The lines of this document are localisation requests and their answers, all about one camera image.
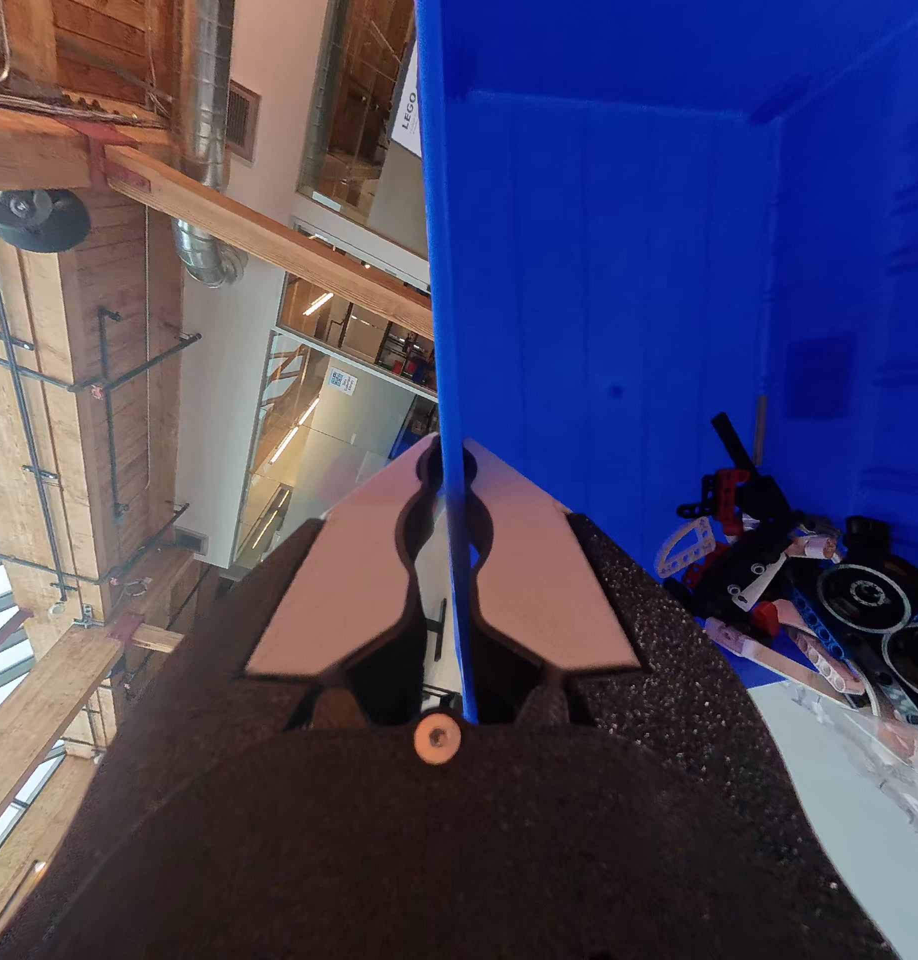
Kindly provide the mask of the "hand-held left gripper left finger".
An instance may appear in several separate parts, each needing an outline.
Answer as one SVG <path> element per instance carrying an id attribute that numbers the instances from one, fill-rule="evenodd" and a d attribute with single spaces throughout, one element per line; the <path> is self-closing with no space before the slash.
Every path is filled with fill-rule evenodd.
<path id="1" fill-rule="evenodd" d="M 416 560 L 434 529 L 441 438 L 430 434 L 341 499 L 314 535 L 247 663 L 319 680 L 398 636 L 423 611 Z"/>

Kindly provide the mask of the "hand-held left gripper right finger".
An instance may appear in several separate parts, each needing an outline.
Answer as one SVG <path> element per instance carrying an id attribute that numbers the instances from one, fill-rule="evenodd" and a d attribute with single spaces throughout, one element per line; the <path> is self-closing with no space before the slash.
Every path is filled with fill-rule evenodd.
<path id="1" fill-rule="evenodd" d="M 571 511 L 479 442 L 466 439 L 463 447 L 475 626 L 526 662 L 566 677 L 640 670 Z"/>

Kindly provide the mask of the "large blue plastic bin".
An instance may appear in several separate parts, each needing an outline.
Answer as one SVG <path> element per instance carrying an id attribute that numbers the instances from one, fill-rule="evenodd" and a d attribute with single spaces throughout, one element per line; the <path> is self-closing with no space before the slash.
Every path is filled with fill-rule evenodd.
<path id="1" fill-rule="evenodd" d="M 918 568 L 918 2 L 417 2 L 445 494 L 643 565 L 725 461 Z"/>

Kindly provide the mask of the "pile of toy building pieces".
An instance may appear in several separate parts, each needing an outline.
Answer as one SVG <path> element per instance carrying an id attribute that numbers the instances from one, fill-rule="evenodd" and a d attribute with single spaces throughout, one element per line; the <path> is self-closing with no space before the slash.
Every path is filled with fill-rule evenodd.
<path id="1" fill-rule="evenodd" d="M 886 635 L 845 627 L 816 596 L 819 574 L 832 566 L 902 558 L 890 526 L 852 515 L 839 529 L 793 509 L 729 415 L 717 414 L 711 425 L 731 466 L 705 475 L 699 501 L 678 507 L 684 525 L 655 562 L 664 588 L 733 657 L 853 710 L 918 727 L 918 694 L 885 663 Z"/>

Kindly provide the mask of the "black toy wheel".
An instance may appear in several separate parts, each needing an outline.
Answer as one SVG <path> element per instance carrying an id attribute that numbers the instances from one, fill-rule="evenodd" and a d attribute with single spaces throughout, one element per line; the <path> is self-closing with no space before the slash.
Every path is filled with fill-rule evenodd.
<path id="1" fill-rule="evenodd" d="M 897 678 L 918 694 L 918 620 L 886 635 L 882 656 Z"/>
<path id="2" fill-rule="evenodd" d="M 840 562 L 819 574 L 816 596 L 850 630 L 888 636 L 918 616 L 918 567 L 895 555 Z"/>

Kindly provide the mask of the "wooden ceiling beam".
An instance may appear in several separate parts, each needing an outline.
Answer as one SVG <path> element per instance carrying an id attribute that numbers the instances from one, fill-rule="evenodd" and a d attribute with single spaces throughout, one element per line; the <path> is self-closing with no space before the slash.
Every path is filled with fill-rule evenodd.
<path id="1" fill-rule="evenodd" d="M 171 136 L 162 128 L 0 108 L 0 191 L 111 189 L 407 330 L 432 337 L 428 295 L 201 185 L 166 162 L 172 147 Z"/>

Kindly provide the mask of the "clear bag of toy pieces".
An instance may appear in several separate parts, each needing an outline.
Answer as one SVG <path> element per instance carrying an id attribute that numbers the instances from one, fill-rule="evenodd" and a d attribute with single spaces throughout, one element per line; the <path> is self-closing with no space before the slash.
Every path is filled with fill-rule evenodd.
<path id="1" fill-rule="evenodd" d="M 918 830 L 918 726 L 852 709 L 815 686 L 792 681 L 792 698 L 833 732 L 850 763 Z"/>

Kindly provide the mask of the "black round ceiling speaker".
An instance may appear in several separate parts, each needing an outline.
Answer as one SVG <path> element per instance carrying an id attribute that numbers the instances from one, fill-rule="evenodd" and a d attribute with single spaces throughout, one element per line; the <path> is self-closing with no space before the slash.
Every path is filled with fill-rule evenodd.
<path id="1" fill-rule="evenodd" d="M 68 189 L 0 192 L 0 239 L 19 250 L 64 253 L 82 244 L 91 230 L 89 211 Z"/>

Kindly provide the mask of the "white hanging sign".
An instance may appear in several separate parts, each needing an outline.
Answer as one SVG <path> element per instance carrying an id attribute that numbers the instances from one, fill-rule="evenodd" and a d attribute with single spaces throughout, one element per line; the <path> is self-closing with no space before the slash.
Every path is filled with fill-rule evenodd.
<path id="1" fill-rule="evenodd" d="M 393 90 L 387 133 L 391 142 L 417 159 L 422 158 L 418 42 L 412 38 Z"/>

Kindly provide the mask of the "wall vent grille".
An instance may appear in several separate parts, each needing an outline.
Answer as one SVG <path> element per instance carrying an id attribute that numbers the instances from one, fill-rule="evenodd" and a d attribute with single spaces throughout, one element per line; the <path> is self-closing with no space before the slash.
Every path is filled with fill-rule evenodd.
<path id="1" fill-rule="evenodd" d="M 261 112 L 261 95 L 231 80 L 228 84 L 225 149 L 240 160 L 255 161 Z"/>

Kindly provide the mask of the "metal ventilation duct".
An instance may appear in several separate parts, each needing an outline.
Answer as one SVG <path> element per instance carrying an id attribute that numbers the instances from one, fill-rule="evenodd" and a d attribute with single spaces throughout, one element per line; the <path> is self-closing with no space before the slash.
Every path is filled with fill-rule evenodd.
<path id="1" fill-rule="evenodd" d="M 236 2 L 182 3 L 178 168 L 201 186 L 225 191 L 227 121 Z M 248 256 L 200 226 L 172 220 L 177 256 L 189 277 L 209 289 L 237 283 Z"/>

